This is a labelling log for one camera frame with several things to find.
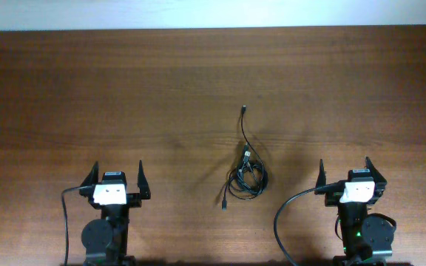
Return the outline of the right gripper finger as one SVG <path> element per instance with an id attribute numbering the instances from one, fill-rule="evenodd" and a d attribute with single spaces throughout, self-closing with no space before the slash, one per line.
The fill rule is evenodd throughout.
<path id="1" fill-rule="evenodd" d="M 371 173 L 371 176 L 373 177 L 373 180 L 376 184 L 380 185 L 386 185 L 387 180 L 379 173 L 379 171 L 375 168 L 373 165 L 370 157 L 365 157 L 365 167 L 368 169 Z"/>
<path id="2" fill-rule="evenodd" d="M 323 159 L 319 161 L 319 173 L 316 181 L 315 188 L 321 188 L 326 185 L 326 173 L 324 169 Z"/>

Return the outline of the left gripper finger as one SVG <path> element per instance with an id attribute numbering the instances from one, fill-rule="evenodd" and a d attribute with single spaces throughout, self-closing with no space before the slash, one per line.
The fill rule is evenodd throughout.
<path id="1" fill-rule="evenodd" d="M 98 175 L 99 175 L 98 172 L 99 172 L 99 164 L 98 164 L 98 161 L 95 161 L 90 172 L 88 173 L 84 181 L 80 184 L 80 186 L 85 187 L 85 186 L 95 185 L 98 182 Z"/>
<path id="2" fill-rule="evenodd" d="M 143 169 L 143 162 L 142 160 L 139 161 L 139 168 L 138 168 L 138 188 L 139 188 L 139 194 L 140 198 L 142 200 L 150 200 L 151 199 L 151 191 L 149 184 L 147 182 L 144 169 Z"/>

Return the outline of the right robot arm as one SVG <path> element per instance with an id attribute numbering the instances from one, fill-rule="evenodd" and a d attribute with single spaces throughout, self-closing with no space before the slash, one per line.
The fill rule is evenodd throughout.
<path id="1" fill-rule="evenodd" d="M 315 194 L 325 196 L 326 207 L 337 208 L 335 234 L 342 240 L 344 252 L 332 259 L 333 265 L 385 265 L 392 256 L 396 221 L 369 212 L 387 184 L 369 157 L 364 168 L 351 169 L 345 180 L 330 184 L 323 161 L 319 162 Z"/>

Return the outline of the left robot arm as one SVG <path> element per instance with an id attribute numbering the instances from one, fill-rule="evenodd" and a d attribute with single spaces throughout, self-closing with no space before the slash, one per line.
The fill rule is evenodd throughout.
<path id="1" fill-rule="evenodd" d="M 81 232 L 81 242 L 86 250 L 85 265 L 132 266 L 134 256 L 127 254 L 129 233 L 129 210 L 142 206 L 151 198 L 143 164 L 138 166 L 138 192 L 126 191 L 126 175 L 122 171 L 106 172 L 99 175 L 95 163 L 81 183 L 79 194 L 101 212 L 99 219 L 88 222 Z"/>

